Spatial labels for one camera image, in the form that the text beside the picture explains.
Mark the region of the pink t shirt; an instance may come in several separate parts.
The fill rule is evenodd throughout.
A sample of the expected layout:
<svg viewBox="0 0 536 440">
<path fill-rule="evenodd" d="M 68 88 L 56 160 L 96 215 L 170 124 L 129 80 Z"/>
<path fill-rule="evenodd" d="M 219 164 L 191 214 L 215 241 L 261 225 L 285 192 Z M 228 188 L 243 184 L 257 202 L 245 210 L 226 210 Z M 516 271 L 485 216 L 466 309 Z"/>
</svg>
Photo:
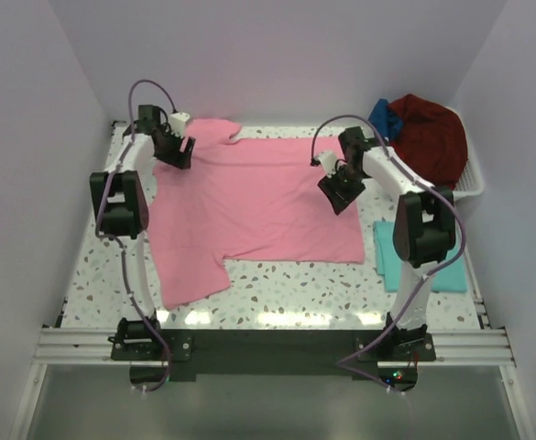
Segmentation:
<svg viewBox="0 0 536 440">
<path fill-rule="evenodd" d="M 196 119 L 191 166 L 159 162 L 148 240 L 165 308 L 230 287 L 224 261 L 363 263 L 355 205 L 335 214 L 317 186 L 309 138 L 244 138 L 241 126 Z"/>
</svg>

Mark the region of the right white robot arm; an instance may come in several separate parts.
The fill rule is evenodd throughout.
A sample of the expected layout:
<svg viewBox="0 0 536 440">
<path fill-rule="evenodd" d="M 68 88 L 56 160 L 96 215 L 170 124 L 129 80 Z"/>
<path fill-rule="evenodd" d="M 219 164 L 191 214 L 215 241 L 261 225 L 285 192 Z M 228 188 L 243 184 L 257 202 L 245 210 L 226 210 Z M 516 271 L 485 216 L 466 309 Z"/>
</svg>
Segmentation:
<svg viewBox="0 0 536 440">
<path fill-rule="evenodd" d="M 446 187 L 435 187 L 418 176 L 393 148 L 372 146 L 359 126 L 338 136 L 343 156 L 331 150 L 315 152 L 311 145 L 311 165 L 323 169 L 318 187 L 339 215 L 365 190 L 365 180 L 374 180 L 396 204 L 392 243 L 401 261 L 399 288 L 387 314 L 382 347 L 392 359 L 402 360 L 415 348 L 410 332 L 423 332 L 432 279 L 453 264 L 447 258 L 456 244 L 460 222 L 454 196 Z"/>
</svg>

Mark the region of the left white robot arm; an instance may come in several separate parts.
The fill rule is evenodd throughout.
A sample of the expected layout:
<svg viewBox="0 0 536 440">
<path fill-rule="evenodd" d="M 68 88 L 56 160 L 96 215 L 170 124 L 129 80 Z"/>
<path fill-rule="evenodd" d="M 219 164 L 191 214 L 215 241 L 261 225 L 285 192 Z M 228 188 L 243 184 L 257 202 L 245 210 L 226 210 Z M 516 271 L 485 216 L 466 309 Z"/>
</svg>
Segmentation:
<svg viewBox="0 0 536 440">
<path fill-rule="evenodd" d="M 121 149 L 104 170 L 89 177 L 94 233 L 120 247 L 121 277 L 127 295 L 121 321 L 144 327 L 131 347 L 143 359 L 157 358 L 164 348 L 156 307 L 149 291 L 145 266 L 145 238 L 149 225 L 142 177 L 157 160 L 181 171 L 191 167 L 195 139 L 186 135 L 191 116 L 167 113 L 153 104 L 137 110 L 137 120 L 122 135 Z"/>
</svg>

